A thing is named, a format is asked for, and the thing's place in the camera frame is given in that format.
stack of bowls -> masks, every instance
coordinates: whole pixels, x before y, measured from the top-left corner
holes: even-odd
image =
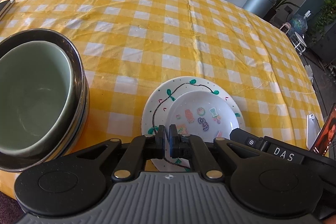
[[[89,112],[79,53],[49,29],[0,43],[0,170],[21,172],[70,152]]]

phone screen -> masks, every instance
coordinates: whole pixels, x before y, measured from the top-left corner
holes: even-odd
[[[331,108],[331,111],[329,112],[328,118],[324,123],[310,151],[324,156],[335,137],[335,130],[336,130],[336,104],[334,103]]]

table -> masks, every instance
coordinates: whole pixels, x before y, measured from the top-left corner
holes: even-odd
[[[286,35],[224,0],[16,0],[1,39],[40,27],[68,37],[84,63],[90,112],[75,150],[130,142],[154,89],[184,75],[224,88],[252,134],[305,148],[306,115],[323,122]],[[0,172],[0,190],[14,197],[16,177]]]

power outlet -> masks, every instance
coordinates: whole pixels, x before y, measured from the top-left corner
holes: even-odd
[[[285,11],[289,14],[291,14],[293,12],[293,9],[290,8],[288,5],[285,7]]]

metal screw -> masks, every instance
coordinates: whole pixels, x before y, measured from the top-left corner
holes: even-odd
[[[118,170],[114,172],[114,176],[118,179],[125,179],[128,178],[131,175],[131,172],[128,170]]]
[[[223,173],[218,170],[210,170],[206,173],[206,176],[210,179],[219,179]]]

